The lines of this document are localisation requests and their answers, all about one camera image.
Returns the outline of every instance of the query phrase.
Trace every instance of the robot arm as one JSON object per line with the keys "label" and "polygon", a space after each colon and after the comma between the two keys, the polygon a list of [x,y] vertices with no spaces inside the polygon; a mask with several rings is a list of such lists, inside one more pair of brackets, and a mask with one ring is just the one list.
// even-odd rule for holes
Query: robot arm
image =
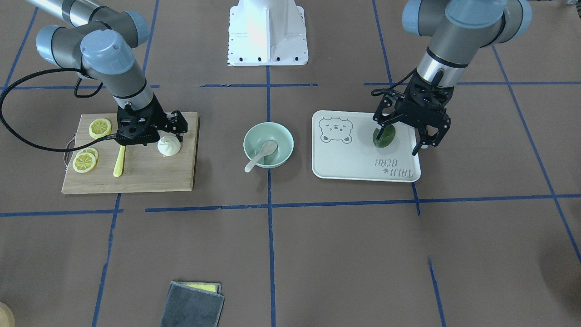
{"label": "robot arm", "polygon": [[[403,122],[418,129],[413,155],[420,147],[438,146],[451,123],[446,104],[478,49],[519,36],[531,17],[526,0],[409,0],[403,13],[404,28],[432,40],[410,73],[404,93],[393,89],[399,83],[371,93],[382,95],[373,118],[381,127],[376,139],[386,126]],[[393,112],[383,113],[392,107]],[[437,132],[428,134],[428,126]]]}
{"label": "robot arm", "polygon": [[119,144],[157,142],[158,130],[182,140],[187,122],[179,111],[165,114],[131,50],[149,37],[139,13],[119,13],[93,0],[28,1],[74,26],[44,27],[37,35],[37,50],[48,62],[80,69],[81,78],[100,80],[107,87],[118,104]]}

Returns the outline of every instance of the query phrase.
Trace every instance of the bowl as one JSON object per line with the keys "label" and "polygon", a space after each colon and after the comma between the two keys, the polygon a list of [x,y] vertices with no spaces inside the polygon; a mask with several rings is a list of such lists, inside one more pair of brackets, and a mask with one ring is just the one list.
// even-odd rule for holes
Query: bowl
{"label": "bowl", "polygon": [[286,127],[273,122],[255,125],[246,133],[243,146],[248,160],[254,158],[262,149],[262,145],[270,140],[278,144],[277,149],[260,159],[256,165],[262,168],[275,168],[284,164],[291,156],[295,141]]}

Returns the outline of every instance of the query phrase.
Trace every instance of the cutting board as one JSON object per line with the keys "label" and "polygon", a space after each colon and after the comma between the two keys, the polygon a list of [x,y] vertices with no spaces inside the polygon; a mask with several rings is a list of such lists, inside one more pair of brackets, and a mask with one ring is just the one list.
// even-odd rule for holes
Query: cutting board
{"label": "cutting board", "polygon": [[[199,117],[197,112],[182,112],[188,122],[188,132],[178,154],[164,157],[157,150],[157,143],[128,145],[125,149],[125,168],[123,175],[113,177],[120,145],[114,140],[103,141],[92,147],[99,152],[97,165],[87,173],[77,173],[70,160],[64,176],[63,194],[94,193],[132,193],[191,191],[193,189],[196,149],[198,145]],[[87,144],[94,139],[89,135],[89,124],[97,118],[111,122],[112,133],[117,131],[115,113],[81,115],[78,124],[75,147]],[[168,135],[160,131],[160,136]]]}

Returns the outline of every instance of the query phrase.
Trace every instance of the lemon slice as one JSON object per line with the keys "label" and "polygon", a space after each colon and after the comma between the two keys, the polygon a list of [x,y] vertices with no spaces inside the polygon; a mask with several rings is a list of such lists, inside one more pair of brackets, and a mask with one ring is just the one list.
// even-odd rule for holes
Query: lemon slice
{"label": "lemon slice", "polygon": [[98,160],[99,159],[99,152],[97,152],[97,149],[96,148],[84,148],[81,151],[79,151],[79,153],[77,155],[79,155],[81,153],[85,153],[85,152],[88,152],[88,153],[94,155],[95,156],[95,160]]}
{"label": "lemon slice", "polygon": [[97,159],[88,152],[79,152],[73,159],[73,168],[77,173],[90,172],[96,164]]}
{"label": "lemon slice", "polygon": [[111,122],[105,118],[93,120],[89,125],[89,135],[92,138],[100,138],[111,133]]}

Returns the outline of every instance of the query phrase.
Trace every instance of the folded cloth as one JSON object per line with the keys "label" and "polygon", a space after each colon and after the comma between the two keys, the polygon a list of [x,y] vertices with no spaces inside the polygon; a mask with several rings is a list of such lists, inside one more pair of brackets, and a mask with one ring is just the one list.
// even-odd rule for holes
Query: folded cloth
{"label": "folded cloth", "polygon": [[171,282],[160,327],[216,327],[224,304],[220,291],[218,283]]}

